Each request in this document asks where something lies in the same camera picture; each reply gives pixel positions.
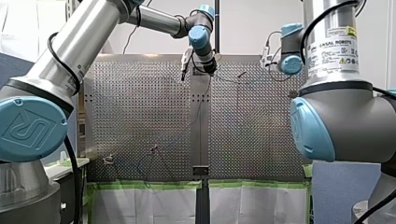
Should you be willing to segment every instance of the white wall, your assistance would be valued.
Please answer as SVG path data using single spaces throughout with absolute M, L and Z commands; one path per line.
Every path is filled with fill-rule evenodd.
M 396 88 L 396 3 L 390 1 L 389 10 L 389 56 L 388 56 L 388 88 Z
M 367 0 L 366 8 L 357 18 L 361 75 L 378 88 L 388 86 L 391 2 L 393 0 Z
M 302 7 L 298 0 L 222 0 L 220 12 L 220 42 L 223 54 L 260 54 L 269 33 L 285 23 L 302 21 Z M 214 0 L 153 0 L 150 7 L 168 14 L 188 16 L 201 4 L 214 6 Z M 128 34 L 134 27 L 120 25 L 110 37 L 114 53 L 122 53 Z M 274 38 L 274 49 L 278 46 Z M 187 38 L 174 40 L 170 35 L 145 28 L 137 29 L 126 53 L 180 54 L 188 46 Z
M 0 0 L 0 52 L 35 62 L 65 24 L 65 0 Z
M 222 54 L 261 54 L 269 33 L 290 22 L 302 22 L 303 7 L 298 0 L 226 0 L 221 2 L 220 49 Z M 368 0 L 358 17 L 361 74 L 380 88 L 387 87 L 389 48 L 389 4 L 392 0 Z M 189 15 L 201 4 L 214 6 L 208 0 L 153 0 L 151 7 L 169 14 Z M 114 53 L 122 53 L 128 34 L 134 27 L 120 25 L 109 38 Z M 169 35 L 144 28 L 137 29 L 126 53 L 180 54 L 188 40 L 174 40 Z M 279 41 L 274 37 L 272 47 Z

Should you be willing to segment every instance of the robotic arm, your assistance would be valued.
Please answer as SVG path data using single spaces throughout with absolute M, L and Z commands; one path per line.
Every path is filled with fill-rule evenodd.
M 20 128 L 13 129 L 15 134 L 10 134 L 10 139 L 0 139 L 0 161 L 39 160 L 58 148 L 65 137 L 66 118 L 73 110 L 71 96 L 78 91 L 79 83 L 118 23 L 129 22 L 168 33 L 173 38 L 188 36 L 205 71 L 207 73 L 216 71 L 217 63 L 210 44 L 214 20 L 212 7 L 203 5 L 194 10 L 195 14 L 182 18 L 139 6 L 142 2 L 141 0 L 84 0 L 62 31 L 56 35 L 53 42 L 49 43 L 49 49 L 53 49 L 53 52 L 45 51 L 26 76 L 15 77 L 8 82 L 0 91 L 0 117 L 4 117 L 2 111 L 15 113 L 29 109 L 33 114 L 39 115 L 40 124 L 48 127 L 48 130 L 45 134 L 44 131 L 41 132 L 42 136 L 36 132 L 32 133 L 38 134 L 32 144 L 14 145 L 22 141 L 13 139 L 15 134 L 34 131 L 34 127 L 28 129 L 29 125 L 32 125 L 29 121 L 32 121 L 30 119 L 33 119 L 31 117 L 33 114 L 22 113 L 21 119 L 26 123 L 26 127 L 18 126 Z M 2 124 L 0 132 L 6 132 L 9 125 L 14 127 L 21 121 L 15 122 L 15 124 Z
M 294 142 L 304 156 L 381 163 L 370 211 L 356 223 L 396 195 L 396 97 L 360 76 L 355 9 L 362 2 L 304 0 L 305 29 L 283 27 L 280 63 L 292 75 L 305 63 L 306 82 L 290 107 Z M 373 91 L 385 94 L 374 97 Z M 393 206 L 384 206 L 369 223 L 393 223 Z
M 183 18 L 140 6 L 143 2 L 84 0 L 62 31 L 50 37 L 49 50 L 29 73 L 12 78 L 0 90 L 2 223 L 61 222 L 59 185 L 49 182 L 40 159 L 66 138 L 71 97 L 117 24 L 129 22 L 173 38 L 188 36 L 205 71 L 216 71 L 210 45 L 213 8 L 201 6 Z

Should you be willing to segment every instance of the teal logo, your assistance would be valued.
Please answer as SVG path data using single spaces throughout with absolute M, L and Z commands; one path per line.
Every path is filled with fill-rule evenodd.
M 40 150 L 53 132 L 56 123 L 30 110 L 19 113 L 2 138 L 19 146 Z

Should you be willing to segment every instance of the teal joint cap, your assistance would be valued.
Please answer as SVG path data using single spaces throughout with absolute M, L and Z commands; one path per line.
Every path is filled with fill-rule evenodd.
M 390 89 L 390 90 L 388 90 L 388 91 L 390 91 L 390 93 L 393 93 L 393 94 L 396 95 L 396 88 L 392 88 L 392 89 Z
M 335 161 L 329 132 L 315 108 L 305 98 L 291 101 L 290 122 L 294 144 L 310 160 Z
M 212 20 L 215 19 L 215 15 L 216 15 L 215 9 L 213 7 L 211 7 L 210 5 L 201 5 L 199 7 L 199 10 L 209 14 L 209 16 L 212 18 Z
M 303 69 L 303 61 L 297 55 L 290 55 L 282 61 L 280 68 L 285 75 L 297 75 Z
M 0 102 L 0 161 L 47 157 L 66 138 L 67 118 L 55 103 L 34 96 Z
M 194 49 L 202 49 L 209 42 L 209 33 L 204 26 L 194 26 L 189 31 L 189 40 Z
M 299 32 L 303 30 L 303 25 L 300 23 L 291 23 L 291 24 L 286 24 L 282 27 L 282 37 L 285 38 L 288 35 L 292 35 L 296 32 Z

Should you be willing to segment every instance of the perforated metal panel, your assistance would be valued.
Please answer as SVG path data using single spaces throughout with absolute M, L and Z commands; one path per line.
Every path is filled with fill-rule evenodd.
M 191 138 L 199 136 L 191 136 L 196 113 L 190 80 L 180 80 L 180 58 L 102 56 L 92 66 L 92 83 L 85 84 L 92 95 L 86 103 L 91 181 L 192 179 Z M 304 77 L 275 82 L 258 60 L 222 57 L 211 81 L 209 148 L 200 153 L 209 156 L 210 178 L 302 180 L 304 160 L 292 141 L 289 95 Z M 114 164 L 104 165 L 102 158 L 110 154 Z
M 210 177 L 300 180 L 303 158 L 292 141 L 289 95 L 304 84 L 304 76 L 273 81 L 258 60 L 222 59 L 212 89 Z
M 96 160 L 89 178 L 192 179 L 190 83 L 180 81 L 172 59 L 131 57 L 92 66 Z M 110 154 L 114 164 L 105 165 Z

